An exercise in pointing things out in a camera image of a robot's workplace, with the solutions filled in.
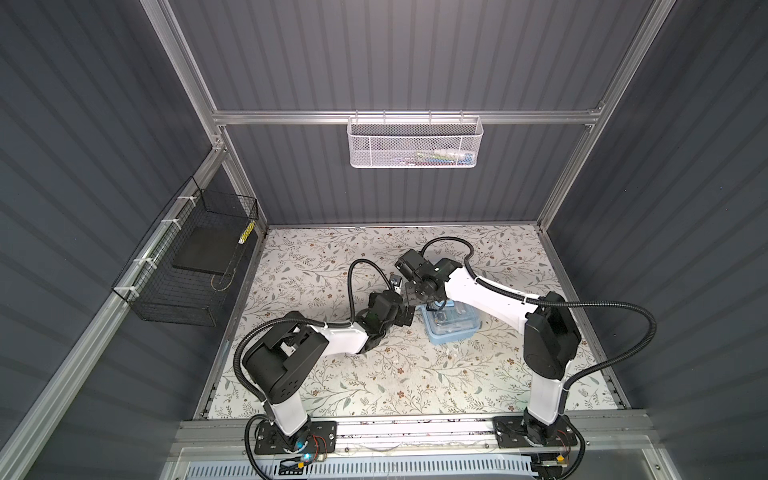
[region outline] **black wire basket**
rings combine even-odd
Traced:
[[[150,228],[144,239],[159,224],[159,241],[137,258],[142,241],[112,290],[144,320],[216,326],[229,320],[256,248],[257,201],[200,188],[186,200]],[[133,282],[118,284],[136,262]]]

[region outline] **wire mesh basket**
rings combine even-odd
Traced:
[[[346,131],[355,168],[472,168],[483,133],[479,117],[463,115],[350,117]]]
[[[258,235],[250,234],[256,226],[257,202],[199,188],[182,198],[187,201],[179,214],[161,220],[159,241],[141,258],[134,253],[112,290],[144,320],[216,326],[230,317],[257,243]],[[199,238],[208,243],[199,244]],[[198,257],[205,260],[208,250],[217,251],[214,260],[220,270],[195,264]],[[132,283],[118,285],[136,262],[140,267]]]

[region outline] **leaf pattern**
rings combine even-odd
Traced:
[[[365,257],[385,273],[394,273],[395,260],[409,248],[418,249],[445,235],[465,238],[475,246],[472,264],[478,274],[518,290],[562,294],[531,226],[271,230],[233,346],[259,323],[290,310],[326,321],[346,319],[346,277],[352,260]],[[460,260],[465,254],[460,243],[439,242],[426,257]],[[371,291],[384,287],[370,266],[355,269],[358,308]],[[314,416],[521,411],[531,392],[522,335],[493,317],[482,320],[472,338],[434,346],[417,313],[410,327],[393,328],[378,348],[365,355],[324,357],[301,386],[304,408]],[[230,348],[210,419],[246,418],[263,411],[235,379],[233,351]],[[586,342],[573,363],[572,372],[594,364]],[[567,408],[616,405],[598,372],[574,386]]]

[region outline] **yellow object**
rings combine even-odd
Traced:
[[[248,236],[251,232],[253,232],[253,228],[256,226],[256,221],[251,220],[251,222],[248,224],[247,227],[245,227],[245,230],[243,230],[243,234],[240,235],[240,241],[238,243],[245,243],[246,240],[248,240]]]

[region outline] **blue plastic container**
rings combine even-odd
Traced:
[[[438,312],[430,312],[425,305],[419,308],[433,345],[466,340],[480,330],[480,314],[471,305],[448,300],[445,308]]]

